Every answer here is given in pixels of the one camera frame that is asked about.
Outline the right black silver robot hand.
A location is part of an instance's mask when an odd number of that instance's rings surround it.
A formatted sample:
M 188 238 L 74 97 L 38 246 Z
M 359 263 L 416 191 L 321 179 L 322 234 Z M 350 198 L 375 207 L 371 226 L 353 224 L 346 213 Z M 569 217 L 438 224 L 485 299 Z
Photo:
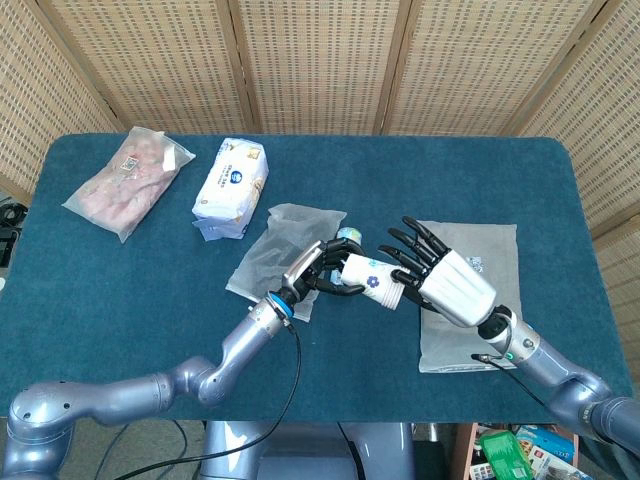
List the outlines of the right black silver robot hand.
M 404 286 L 407 297 L 459 327 L 487 320 L 496 306 L 496 290 L 426 226 L 409 216 L 402 221 L 409 233 L 398 228 L 388 233 L 407 249 L 381 245 L 378 250 L 400 264 L 391 278 Z

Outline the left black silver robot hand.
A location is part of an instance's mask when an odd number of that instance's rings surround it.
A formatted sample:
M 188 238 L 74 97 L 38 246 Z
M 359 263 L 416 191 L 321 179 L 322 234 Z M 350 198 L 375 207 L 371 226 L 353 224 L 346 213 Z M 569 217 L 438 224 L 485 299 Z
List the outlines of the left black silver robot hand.
M 288 306 L 293 307 L 304 300 L 311 290 L 334 296 L 354 296 L 364 292 L 365 287 L 335 285 L 322 278 L 325 272 L 342 271 L 344 262 L 351 254 L 363 256 L 364 251 L 354 241 L 339 238 L 316 241 L 310 245 L 285 271 L 277 295 Z

